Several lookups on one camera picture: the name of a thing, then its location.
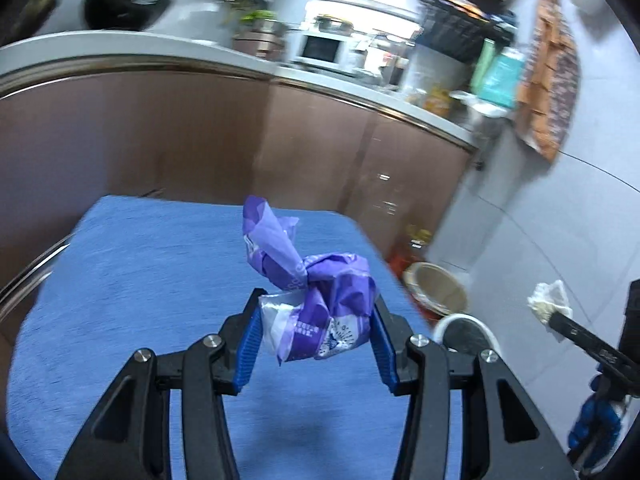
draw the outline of blue gripper pad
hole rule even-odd
[[[382,382],[388,386],[391,393],[395,393],[398,387],[398,373],[396,372],[396,355],[391,345],[389,335],[386,333],[385,326],[380,319],[378,308],[374,306],[371,314],[371,333],[369,340],[373,355],[378,364],[378,371]]]
[[[237,393],[240,393],[242,387],[251,378],[251,372],[254,370],[261,342],[262,316],[260,315],[260,308],[256,307],[242,334],[242,339],[238,345],[238,353],[236,354],[236,374],[234,375],[233,385]]]

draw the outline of microwave oven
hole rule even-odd
[[[293,62],[334,72],[351,73],[353,49],[359,40],[330,32],[305,30],[300,39],[298,55]]]

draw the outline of stainless steel edge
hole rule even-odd
[[[71,235],[47,249],[33,260],[5,288],[0,290],[0,324],[24,298],[31,294],[52,273],[53,265],[67,247]]]
[[[326,95],[328,97],[332,97],[336,100],[339,100],[341,102],[353,105],[353,106],[357,106],[360,108],[366,108],[368,110],[373,110],[376,111],[379,114],[382,114],[386,117],[390,117],[392,119],[398,120],[398,121],[402,121],[403,123],[408,123],[411,124],[412,126],[416,126],[417,128],[420,128],[421,130],[425,130],[426,132],[429,132],[430,134],[433,134],[437,137],[440,137],[448,142],[451,142],[452,144],[455,144],[457,146],[459,146],[460,148],[462,148],[463,150],[465,150],[466,152],[469,153],[475,153],[476,152],[476,148],[469,145],[467,142],[465,142],[462,139],[457,138],[456,136],[453,136],[439,128],[437,128],[436,126],[433,126],[432,124],[429,123],[425,123],[423,121],[419,121],[418,119],[415,119],[414,117],[411,117],[407,114],[403,114],[402,112],[399,112],[398,110],[394,110],[393,108],[389,108],[387,106],[383,106],[380,105],[378,103],[374,103],[372,101],[366,100],[366,99],[361,99],[358,98],[352,94],[348,94],[345,92],[340,92],[338,90],[333,90],[331,88],[327,88],[327,87],[323,87],[323,86],[317,86],[311,83],[307,83],[305,81],[296,81],[293,79],[288,79],[288,78],[281,78],[281,77],[275,77],[271,79],[271,83],[272,84],[279,84],[279,85],[283,85],[283,86],[291,86],[291,87],[296,87],[296,88],[301,88],[301,89],[305,89],[307,91],[311,91],[311,92],[315,92],[317,94],[322,94],[322,95]]]
[[[242,78],[270,81],[272,84],[291,86],[322,94],[347,104],[374,110],[384,116],[412,124],[417,128],[451,142],[469,153],[475,152],[475,147],[463,139],[451,135],[432,124],[417,120],[405,113],[394,110],[375,102],[356,97],[346,92],[340,92],[324,86],[317,86],[308,82],[277,77],[263,72],[216,63],[206,60],[185,57],[171,57],[139,54],[114,54],[102,56],[77,57],[36,64],[28,68],[16,70],[0,77],[0,99],[16,92],[32,88],[41,84],[51,83],[66,78],[111,72],[193,72],[212,73],[229,78]]]

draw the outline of plastic bag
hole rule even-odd
[[[519,50],[503,49],[487,70],[478,97],[501,107],[513,108],[524,61],[525,56]]]
[[[298,219],[276,218],[263,198],[250,196],[242,232],[251,266],[286,292],[259,299],[264,345],[280,363],[326,359],[369,340],[376,285],[357,254],[302,259],[292,240]]]
[[[539,322],[546,326],[546,330],[551,332],[556,340],[562,341],[564,336],[550,329],[548,323],[554,312],[559,312],[569,319],[574,316],[574,311],[569,307],[569,299],[564,291],[564,283],[561,280],[556,280],[551,285],[539,283],[527,301]]]

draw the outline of blue table surface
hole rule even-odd
[[[368,259],[389,309],[429,333],[375,248],[332,212],[298,216],[301,255],[352,252]],[[18,335],[7,389],[9,434],[42,480],[131,353],[186,349],[216,332],[251,291],[276,288],[246,262],[242,208],[108,196],[77,225]],[[388,480],[408,405],[380,381],[369,345],[326,361],[278,366],[260,351],[251,381],[225,398],[243,480]],[[452,394],[447,479],[459,477],[460,397]],[[172,394],[175,480],[185,478],[180,392]]]

